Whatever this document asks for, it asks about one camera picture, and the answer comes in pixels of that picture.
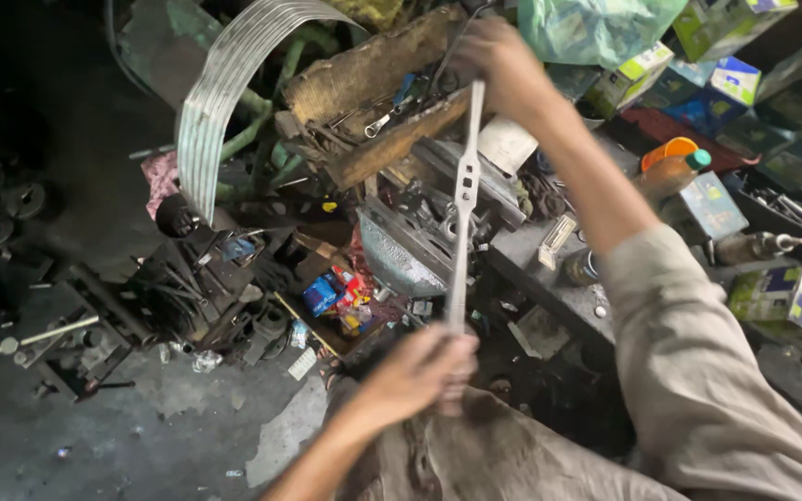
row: green bottle cap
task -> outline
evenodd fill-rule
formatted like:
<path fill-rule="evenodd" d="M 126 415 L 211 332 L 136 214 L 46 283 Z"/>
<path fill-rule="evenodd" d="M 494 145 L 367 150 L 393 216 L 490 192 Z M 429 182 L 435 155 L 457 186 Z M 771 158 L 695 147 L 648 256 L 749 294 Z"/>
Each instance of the green bottle cap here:
<path fill-rule="evenodd" d="M 685 163 L 689 164 L 692 170 L 702 170 L 710 165 L 710 154 L 707 150 L 697 150 L 686 156 Z"/>

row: beige shirt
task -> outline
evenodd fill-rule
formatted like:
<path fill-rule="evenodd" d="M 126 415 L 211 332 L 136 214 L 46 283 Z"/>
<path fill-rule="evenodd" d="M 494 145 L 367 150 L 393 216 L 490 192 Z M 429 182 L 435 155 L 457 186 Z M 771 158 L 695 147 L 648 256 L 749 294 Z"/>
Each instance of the beige shirt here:
<path fill-rule="evenodd" d="M 680 236 L 660 225 L 602 264 L 642 473 L 473 390 L 462 419 L 420 417 L 381 437 L 372 498 L 802 501 L 802 416 L 763 379 Z"/>

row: hand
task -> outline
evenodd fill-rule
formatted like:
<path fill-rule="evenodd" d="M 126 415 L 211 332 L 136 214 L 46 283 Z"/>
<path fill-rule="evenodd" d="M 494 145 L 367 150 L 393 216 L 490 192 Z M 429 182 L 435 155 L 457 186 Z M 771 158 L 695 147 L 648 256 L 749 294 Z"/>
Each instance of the hand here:
<path fill-rule="evenodd" d="M 476 370 L 479 338 L 429 325 L 395 348 L 363 381 L 349 403 L 362 426 L 374 430 L 414 416 L 433 403 L 459 414 L 459 400 Z"/>
<path fill-rule="evenodd" d="M 451 64 L 478 68 L 487 83 L 487 105 L 532 134 L 546 108 L 568 103 L 518 30 L 502 18 L 474 19 Z"/>

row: black wire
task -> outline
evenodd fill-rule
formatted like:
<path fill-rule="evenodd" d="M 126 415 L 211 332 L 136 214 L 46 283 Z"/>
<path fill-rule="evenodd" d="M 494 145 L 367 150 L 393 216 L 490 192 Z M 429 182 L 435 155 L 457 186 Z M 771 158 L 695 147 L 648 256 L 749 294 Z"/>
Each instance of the black wire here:
<path fill-rule="evenodd" d="M 113 21 L 114 10 L 116 9 L 113 0 L 104 0 L 104 25 L 105 31 L 107 32 L 107 46 L 110 48 L 110 53 L 113 54 L 113 59 L 116 60 L 117 66 L 120 70 L 122 70 L 123 74 L 126 75 L 126 78 L 129 79 L 136 87 L 141 89 L 141 92 L 145 93 L 146 95 L 150 96 L 152 93 L 150 92 L 150 87 L 144 84 L 139 78 L 138 75 L 132 72 L 132 69 L 128 67 L 121 55 L 119 55 L 119 49 L 117 48 L 117 32 L 115 22 Z"/>

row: sleeve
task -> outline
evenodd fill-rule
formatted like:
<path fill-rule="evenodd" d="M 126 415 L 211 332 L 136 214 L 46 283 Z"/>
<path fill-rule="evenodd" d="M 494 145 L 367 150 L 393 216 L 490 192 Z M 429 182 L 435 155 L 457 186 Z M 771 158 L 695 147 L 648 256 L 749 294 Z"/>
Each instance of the sleeve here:
<path fill-rule="evenodd" d="M 601 274 L 645 473 L 694 499 L 802 501 L 802 416 L 763 379 L 680 236 L 658 225 L 630 237 Z"/>

